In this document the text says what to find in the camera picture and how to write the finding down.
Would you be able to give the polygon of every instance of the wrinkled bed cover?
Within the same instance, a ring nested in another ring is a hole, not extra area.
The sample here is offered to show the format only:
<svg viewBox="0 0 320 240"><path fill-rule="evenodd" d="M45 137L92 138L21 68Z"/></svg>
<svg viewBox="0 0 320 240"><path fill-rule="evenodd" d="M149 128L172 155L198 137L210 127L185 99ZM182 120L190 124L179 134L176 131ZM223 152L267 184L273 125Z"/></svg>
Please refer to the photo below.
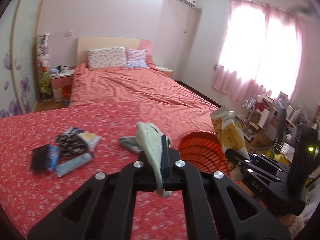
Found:
<svg viewBox="0 0 320 240"><path fill-rule="evenodd" d="M83 75L85 71L76 70L72 90L71 106L80 106L0 120L0 204L25 237L41 218L96 172L118 172L137 159L136 154L119 145L118 138L135 135L138 121L153 122L169 136L174 148L187 132L213 130L210 112L215 107L159 71L135 69L126 74L114 68ZM98 72L108 82L102 81ZM95 87L100 87L101 93L91 92ZM87 101L76 100L80 95ZM61 178L49 172L33 175L29 169L31 150L54 144L55 136L70 126L101 136L95 159ZM180 193L174 192L168 199L155 193L138 193L132 239L186 238Z"/></svg>

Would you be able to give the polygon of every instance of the metal screw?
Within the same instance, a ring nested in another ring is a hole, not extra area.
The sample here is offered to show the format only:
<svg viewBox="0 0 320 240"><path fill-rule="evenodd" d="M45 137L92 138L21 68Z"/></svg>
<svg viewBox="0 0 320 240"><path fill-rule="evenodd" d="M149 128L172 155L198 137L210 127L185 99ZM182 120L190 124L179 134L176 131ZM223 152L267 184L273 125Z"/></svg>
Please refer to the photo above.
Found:
<svg viewBox="0 0 320 240"><path fill-rule="evenodd" d="M96 173L96 175L94 177L98 180L101 180L106 177L106 174L104 172L98 172L98 173Z"/></svg>
<svg viewBox="0 0 320 240"><path fill-rule="evenodd" d="M213 176L216 178L216 179L222 179L223 176L224 176L224 173L222 171L216 171Z"/></svg>
<svg viewBox="0 0 320 240"><path fill-rule="evenodd" d="M185 165L186 165L186 162L183 161L183 160L178 160L178 161L176 161L176 166L177 166L177 167L183 167L183 166L185 166Z"/></svg>
<svg viewBox="0 0 320 240"><path fill-rule="evenodd" d="M133 166L135 166L136 168L142 168L143 167L143 162L141 161L136 161Z"/></svg>

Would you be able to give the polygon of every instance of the mug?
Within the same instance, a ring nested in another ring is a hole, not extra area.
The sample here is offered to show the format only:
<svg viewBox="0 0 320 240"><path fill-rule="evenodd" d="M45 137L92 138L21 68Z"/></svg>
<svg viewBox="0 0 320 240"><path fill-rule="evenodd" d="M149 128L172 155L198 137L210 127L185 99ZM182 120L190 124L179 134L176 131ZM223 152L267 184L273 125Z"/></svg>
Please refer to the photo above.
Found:
<svg viewBox="0 0 320 240"><path fill-rule="evenodd" d="M61 67L61 72L62 72L62 73L68 72L68 66L63 66L63 67Z"/></svg>

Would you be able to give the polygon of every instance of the sheer curtain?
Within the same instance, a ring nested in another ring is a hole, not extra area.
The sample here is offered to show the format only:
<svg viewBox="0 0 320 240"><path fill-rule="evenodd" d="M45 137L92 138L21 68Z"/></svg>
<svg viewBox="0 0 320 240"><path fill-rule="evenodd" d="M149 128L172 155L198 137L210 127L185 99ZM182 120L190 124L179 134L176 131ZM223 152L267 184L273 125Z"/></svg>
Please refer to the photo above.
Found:
<svg viewBox="0 0 320 240"><path fill-rule="evenodd" d="M269 4L231 0L228 30L211 86L236 102L282 91L291 98L299 73L302 20Z"/></svg>

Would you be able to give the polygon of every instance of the orange basket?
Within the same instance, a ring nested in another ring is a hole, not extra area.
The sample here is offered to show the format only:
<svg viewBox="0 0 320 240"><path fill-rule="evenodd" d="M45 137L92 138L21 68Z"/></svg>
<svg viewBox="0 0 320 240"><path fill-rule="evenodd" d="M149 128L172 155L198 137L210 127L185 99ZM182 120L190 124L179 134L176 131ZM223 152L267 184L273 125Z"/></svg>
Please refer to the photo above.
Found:
<svg viewBox="0 0 320 240"><path fill-rule="evenodd" d="M72 87L71 85L67 85L61 89L61 94L64 99L70 99L71 87Z"/></svg>
<svg viewBox="0 0 320 240"><path fill-rule="evenodd" d="M72 87L71 85L67 85L61 89L61 94L62 94L64 103L66 104L67 107L69 106L69 103L70 103L71 87Z"/></svg>
<svg viewBox="0 0 320 240"><path fill-rule="evenodd" d="M181 139L178 149L181 159L193 164L198 170L210 174L222 171L230 177L231 170L214 132L189 133Z"/></svg>

